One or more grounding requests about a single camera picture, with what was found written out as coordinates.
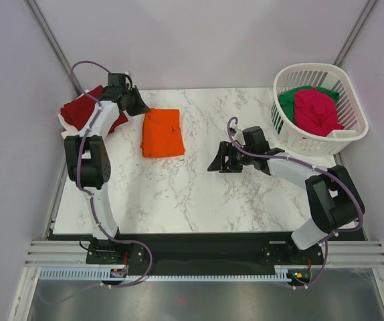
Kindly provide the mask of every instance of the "wire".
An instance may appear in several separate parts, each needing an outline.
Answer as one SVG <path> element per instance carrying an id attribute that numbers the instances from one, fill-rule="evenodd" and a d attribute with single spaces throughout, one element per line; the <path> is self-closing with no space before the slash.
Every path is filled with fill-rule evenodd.
<path id="1" fill-rule="evenodd" d="M 75 75 L 74 75 L 74 69 L 75 69 L 77 66 L 79 66 L 80 64 L 92 64 L 92 65 L 95 65 L 95 66 L 98 66 L 98 67 L 102 68 L 103 70 L 106 70 L 108 73 L 110 73 L 110 70 L 107 69 L 107 68 L 105 68 L 104 66 L 102 66 L 102 65 L 100 65 L 100 64 L 98 64 L 98 63 L 96 63 L 96 62 L 90 61 L 90 60 L 82 60 L 82 61 L 80 61 L 80 62 L 76 62 L 76 63 L 70 68 L 70 77 L 71 77 L 71 79 L 72 79 L 72 81 L 73 81 L 75 87 L 76 87 L 81 93 L 83 93 L 83 95 L 85 95 L 85 96 L 91 98 L 93 101 L 95 101 L 95 102 L 98 104 L 99 107 L 102 107 L 101 102 L 100 102 L 97 98 L 95 98 L 95 97 L 91 96 L 89 93 L 85 92 L 85 90 L 84 90 L 83 87 L 79 84 L 79 82 L 76 82 L 76 81 L 75 81 L 75 77 L 74 77 L 74 76 L 75 76 Z M 130 81 L 130 84 L 131 84 L 131 86 L 132 86 L 132 80 L 131 80 L 131 77 L 130 77 L 129 75 L 126 75 L 126 76 L 127 76 L 128 80 Z M 118 244 L 131 244 L 131 243 L 133 243 L 133 244 L 138 244 L 138 245 L 142 246 L 142 247 L 149 253 L 149 266 L 148 266 L 146 272 L 145 272 L 141 277 L 139 277 L 138 279 L 136 279 L 136 280 L 134 280 L 134 281 L 132 281 L 132 282 L 129 282 L 129 283 L 126 283 L 126 284 L 118 284 L 118 285 L 104 284 L 104 283 L 102 283 L 102 282 L 97 283 L 97 284 L 92 284 L 91 286 L 87 286 L 86 288 L 83 288 L 82 290 L 80 290 L 80 291 L 78 291 L 78 292 L 72 294 L 71 296 L 68 296 L 67 298 L 64 298 L 64 299 L 62 299 L 62 300 L 58 300 L 58 301 L 48 301 L 48 300 L 46 300 L 45 298 L 43 298 L 43 296 L 42 296 L 42 294 L 41 294 L 41 286 L 39 286 L 38 289 L 37 289 L 37 295 L 38 295 L 39 299 L 40 299 L 44 304 L 48 304 L 48 305 L 51 305 L 51 306 L 56 306 L 56 305 L 58 305 L 58 304 L 62 304 L 62 303 L 64 303 L 64 302 L 66 302 L 66 301 L 68 301 L 68 300 L 74 298 L 75 296 L 77 296 L 77 295 L 79 295 L 79 294 L 81 294 L 81 293 L 83 293 L 83 292 L 85 292 L 85 291 L 88 291 L 88 290 L 90 290 L 90 289 L 96 288 L 96 287 L 101 286 L 101 285 L 106 286 L 107 288 L 125 288 L 125 287 L 128 287 L 128 286 L 134 286 L 134 285 L 140 283 L 142 280 L 144 280 L 144 278 L 148 276 L 148 274 L 150 273 L 151 268 L 152 268 L 152 264 L 153 264 L 153 255 L 152 255 L 151 249 L 149 249 L 149 247 L 148 247 L 146 244 L 144 244 L 143 242 L 140 242 L 140 241 L 135 241 L 135 240 L 119 240 L 119 239 L 115 239 L 115 238 L 113 238 L 111 235 L 109 235 L 109 234 L 106 232 L 106 230 L 103 228 L 103 226 L 102 226 L 102 224 L 101 224 L 101 222 L 100 222 L 100 220 L 98 219 L 97 214 L 96 214 L 96 210 L 95 210 L 95 206 L 94 206 L 94 195 L 93 195 L 90 191 L 88 191 L 88 190 L 82 188 L 82 185 L 81 185 L 81 183 L 80 183 L 80 169 L 81 169 L 81 167 L 82 167 L 82 153 L 84 152 L 84 145 L 85 145 L 86 137 L 89 135 L 89 133 L 90 133 L 90 131 L 91 131 L 91 128 L 92 128 L 92 126 L 94 125 L 94 123 L 95 123 L 95 121 L 97 120 L 97 118 L 99 117 L 100 113 L 101 113 L 101 109 L 98 109 L 97 112 L 96 112 L 96 114 L 94 115 L 93 119 L 91 119 L 90 125 L 89 125 L 88 129 L 85 131 L 84 137 L 82 138 L 82 140 L 81 140 L 81 142 L 80 142 L 80 147 L 79 147 L 79 157 L 78 157 L 78 168 L 77 168 L 77 171 L 76 171 L 77 173 L 79 173 L 79 175 L 77 175 L 76 183 L 77 183 L 77 186 L 78 186 L 79 190 L 81 190 L 81 191 L 87 193 L 89 196 L 91 196 L 91 198 L 90 198 L 90 206 L 91 206 L 92 216 L 93 216 L 93 218 L 94 218 L 96 224 L 98 225 L 98 228 L 101 230 L 101 232 L 102 232 L 102 233 L 103 233 L 109 240 L 111 240 L 111 241 L 113 241 L 113 242 L 115 242 L 115 243 L 118 243 Z"/>
<path id="2" fill-rule="evenodd" d="M 301 282 L 300 280 L 298 280 L 298 278 L 296 278 L 296 280 L 298 280 L 300 283 L 305 283 L 305 284 L 303 286 L 295 286 L 295 289 L 307 289 L 308 286 L 310 286 L 311 284 L 316 282 L 320 278 L 324 268 L 326 267 L 327 257 L 328 257 L 328 243 L 327 243 L 327 241 L 324 241 L 323 263 L 322 263 L 321 268 L 319 269 L 317 275 L 315 276 L 315 278 L 312 278 L 312 272 L 311 272 L 312 270 L 310 270 L 310 281 L 308 283 Z"/>
<path id="3" fill-rule="evenodd" d="M 64 298 L 64 299 L 61 299 L 61 300 L 57 300 L 57 301 L 48 301 L 46 300 L 43 296 L 42 296 L 42 292 L 41 292 L 41 285 L 39 285 L 37 287 L 37 296 L 39 297 L 39 299 L 44 303 L 44 304 L 47 304 L 49 306 L 57 306 L 58 304 L 61 304 L 61 303 L 64 303 L 72 298 L 74 298 L 75 296 L 85 292 L 85 291 L 88 291 L 88 290 L 91 290 L 91 289 L 94 289 L 94 288 L 97 288 L 98 286 L 101 286 L 101 283 L 94 283 L 94 284 L 91 284 L 90 286 L 87 286 L 86 288 L 83 288 L 79 291 L 77 291 L 76 293 L 73 293 L 72 295 Z"/>
<path id="4" fill-rule="evenodd" d="M 84 249 L 85 251 L 87 251 L 88 252 L 88 248 L 87 247 L 84 247 L 83 245 L 82 245 L 82 240 L 79 240 L 79 246 L 82 248 L 82 249 Z"/>
<path id="5" fill-rule="evenodd" d="M 308 259 L 308 268 L 306 269 L 305 273 L 308 273 L 311 270 L 311 266 L 312 266 L 311 258 L 308 256 L 307 259 Z"/>
<path id="6" fill-rule="evenodd" d="M 100 64 L 97 64 L 96 62 L 91 62 L 89 60 L 84 60 L 84 61 L 81 61 L 81 62 L 76 62 L 73 66 L 72 66 L 72 69 L 70 70 L 70 75 L 71 77 L 73 78 L 73 70 L 76 66 L 80 65 L 80 64 L 85 64 L 85 63 L 89 63 L 89 64 L 94 64 L 96 66 L 99 66 L 101 68 L 103 68 L 104 70 L 106 70 L 107 72 L 110 73 L 110 71 L 108 69 L 106 69 L 105 67 L 101 66 Z M 79 86 L 79 89 L 82 91 L 82 93 L 88 97 L 90 97 L 91 99 L 93 99 L 93 101 L 95 101 L 99 107 L 102 107 L 101 105 L 101 102 L 89 95 L 88 93 L 85 93 L 84 89 L 82 87 Z M 77 165 L 77 173 L 80 173 L 80 169 L 82 167 L 82 154 L 84 152 L 84 145 L 85 145 L 85 141 L 86 141 L 86 137 L 89 135 L 90 131 L 91 131 L 91 128 L 92 126 L 94 125 L 95 121 L 97 120 L 97 118 L 99 117 L 101 113 L 101 109 L 99 108 L 96 112 L 96 114 L 94 115 L 94 117 L 91 119 L 91 122 L 90 122 L 90 125 L 88 127 L 88 129 L 86 129 L 85 133 L 84 133 L 84 137 L 82 137 L 82 140 L 80 142 L 80 147 L 79 147 L 79 157 L 78 157 L 78 165 Z M 111 287 L 112 288 L 125 288 L 125 287 L 128 287 L 128 286 L 134 286 L 138 283 L 140 283 L 142 280 L 144 280 L 145 277 L 148 276 L 148 274 L 150 273 L 151 269 L 152 269 L 152 264 L 153 264 L 153 255 L 152 255 L 152 252 L 151 252 L 151 249 L 149 249 L 149 247 L 144 244 L 143 242 L 140 242 L 140 241 L 136 241 L 136 240 L 132 240 L 132 239 L 129 239 L 129 240 L 119 240 L 119 239 L 115 239 L 113 236 L 111 236 L 109 233 L 106 232 L 105 228 L 103 228 L 100 220 L 98 219 L 97 217 L 97 213 L 96 213 L 96 210 L 95 210 L 95 204 L 94 204 L 94 195 L 92 194 L 92 192 L 90 192 L 89 190 L 87 189 L 84 189 L 82 187 L 82 184 L 80 182 L 80 174 L 79 175 L 76 175 L 76 184 L 79 188 L 79 190 L 81 190 L 82 192 L 85 192 L 86 194 L 88 194 L 90 196 L 90 207 L 91 207 L 91 213 L 92 213 L 92 216 L 99 228 L 99 230 L 101 230 L 101 232 L 104 234 L 104 236 L 106 236 L 109 240 L 111 240 L 112 242 L 115 242 L 117 244 L 138 244 L 140 245 L 141 247 L 143 247 L 148 253 L 149 253 L 149 266 L 146 270 L 146 272 L 141 276 L 139 277 L 138 279 L 134 280 L 134 281 L 131 281 L 129 283 L 126 283 L 126 284 L 119 284 L 119 285 L 112 285 Z"/>
<path id="7" fill-rule="evenodd" d="M 125 74 L 125 77 L 126 77 L 126 79 L 128 79 L 128 81 L 130 82 L 130 88 L 129 88 L 129 89 L 132 89 L 132 79 L 131 79 L 130 75 Z"/>
<path id="8" fill-rule="evenodd" d="M 235 120 L 235 124 L 238 123 L 238 117 L 231 117 L 231 119 L 229 119 L 229 121 L 227 122 L 227 135 L 229 136 L 229 139 L 231 140 L 231 143 L 240 151 L 242 152 L 243 154 L 245 155 L 248 155 L 248 156 L 251 156 L 251 157 L 257 157 L 257 158 L 274 158 L 274 159 L 284 159 L 284 160 L 287 160 L 287 161 L 292 161 L 296 164 L 299 164 L 299 165 L 302 165 L 304 167 L 307 167 L 309 169 L 312 169 L 320 174 L 323 174 L 323 175 L 326 175 L 328 178 L 330 178 L 332 181 L 336 182 L 344 191 L 345 193 L 348 195 L 348 197 L 350 198 L 350 200 L 353 202 L 354 204 L 354 207 L 355 209 L 357 210 L 357 214 L 359 216 L 359 223 L 351 228 L 351 229 L 339 229 L 337 231 L 333 231 L 332 233 L 328 234 L 327 236 L 323 237 L 319 243 L 322 243 L 324 241 L 327 241 L 328 239 L 330 239 L 335 233 L 337 232 L 354 232 L 354 231 L 358 231 L 362 228 L 363 226 L 363 212 L 361 211 L 361 208 L 360 208 L 360 205 L 359 205 L 359 202 L 357 201 L 357 199 L 355 198 L 355 196 L 353 195 L 353 192 L 350 191 L 350 189 L 340 180 L 338 179 L 338 177 L 334 176 L 333 174 L 329 173 L 328 171 L 324 170 L 324 169 L 320 169 L 312 164 L 309 164 L 307 162 L 304 162 L 303 160 L 300 160 L 300 159 L 297 159 L 297 158 L 294 158 L 294 157 L 287 157 L 287 156 L 282 156 L 282 155 L 260 155 L 260 154 L 253 154 L 251 152 L 247 152 L 245 151 L 234 139 L 233 139 L 233 136 L 232 136 L 232 133 L 231 133 L 231 123 L 232 121 Z"/>

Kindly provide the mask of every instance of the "green cloth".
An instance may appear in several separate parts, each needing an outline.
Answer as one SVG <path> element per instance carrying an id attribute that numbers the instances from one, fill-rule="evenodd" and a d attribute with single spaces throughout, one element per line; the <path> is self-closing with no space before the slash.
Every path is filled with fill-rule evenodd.
<path id="1" fill-rule="evenodd" d="M 284 114 L 287 116 L 289 121 L 291 121 L 294 124 L 294 95 L 299 90 L 306 90 L 306 89 L 312 89 L 312 86 L 302 86 L 297 87 L 295 89 L 291 89 L 288 92 L 284 92 L 278 97 L 278 101 L 280 103 L 281 109 L 283 109 Z M 339 93 L 334 92 L 333 90 L 329 90 L 322 87 L 317 87 L 317 90 L 319 92 L 322 92 L 323 94 L 326 94 L 330 98 L 333 99 L 334 103 L 337 104 L 339 101 Z"/>

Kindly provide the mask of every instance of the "pink cloth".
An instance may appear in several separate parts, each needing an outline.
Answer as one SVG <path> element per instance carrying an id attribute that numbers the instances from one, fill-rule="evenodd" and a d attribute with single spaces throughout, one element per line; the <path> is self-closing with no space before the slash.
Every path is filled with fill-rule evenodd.
<path id="1" fill-rule="evenodd" d="M 332 98 L 316 88 L 299 90 L 294 95 L 294 122 L 310 134 L 327 136 L 334 129 L 344 129 Z"/>

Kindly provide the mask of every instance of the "glass panel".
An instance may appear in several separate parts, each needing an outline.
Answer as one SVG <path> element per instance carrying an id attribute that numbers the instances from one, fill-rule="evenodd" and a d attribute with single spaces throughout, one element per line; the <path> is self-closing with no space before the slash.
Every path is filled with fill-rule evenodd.
<path id="1" fill-rule="evenodd" d="M 61 300 L 90 284 L 39 281 L 38 287 L 46 300 Z M 257 282 L 144 282 L 93 288 L 56 306 L 36 297 L 29 320 L 384 320 L 371 270 L 326 270 L 308 290 Z"/>

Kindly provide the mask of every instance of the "clothing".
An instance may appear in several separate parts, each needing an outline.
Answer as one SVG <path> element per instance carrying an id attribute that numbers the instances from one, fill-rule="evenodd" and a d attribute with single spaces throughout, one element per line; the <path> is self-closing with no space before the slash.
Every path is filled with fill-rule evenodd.
<path id="1" fill-rule="evenodd" d="M 300 129 L 324 137 L 332 130 L 344 129 L 343 125 L 338 124 L 334 100 L 317 88 L 295 93 L 294 122 Z"/>
<path id="2" fill-rule="evenodd" d="M 287 92 L 282 93 L 278 97 L 278 101 L 280 103 L 281 109 L 283 109 L 284 114 L 287 116 L 289 121 L 291 121 L 293 124 L 294 122 L 294 95 L 297 93 L 299 90 L 309 90 L 312 89 L 312 86 L 302 86 L 302 87 L 297 87 L 294 89 L 291 89 Z M 339 93 L 335 92 L 333 90 L 329 90 L 323 87 L 317 87 L 317 90 L 319 92 L 322 92 L 323 94 L 326 94 L 330 98 L 333 99 L 335 104 L 338 103 L 339 101 Z"/>
<path id="3" fill-rule="evenodd" d="M 97 98 L 102 91 L 103 86 L 98 86 L 88 93 L 89 95 Z M 95 101 L 83 95 L 74 101 L 65 104 L 64 107 L 61 108 L 60 114 L 67 124 L 76 127 L 77 130 L 81 130 L 86 125 L 87 121 L 90 119 L 92 113 L 94 112 L 95 104 Z M 128 118 L 125 116 L 124 112 L 121 112 L 118 119 L 115 120 L 112 127 L 110 128 L 109 134 L 114 132 L 114 129 L 117 126 L 125 122 L 128 122 Z"/>
<path id="4" fill-rule="evenodd" d="M 145 113 L 143 157 L 159 158 L 185 154 L 180 129 L 180 110 L 154 109 Z"/>

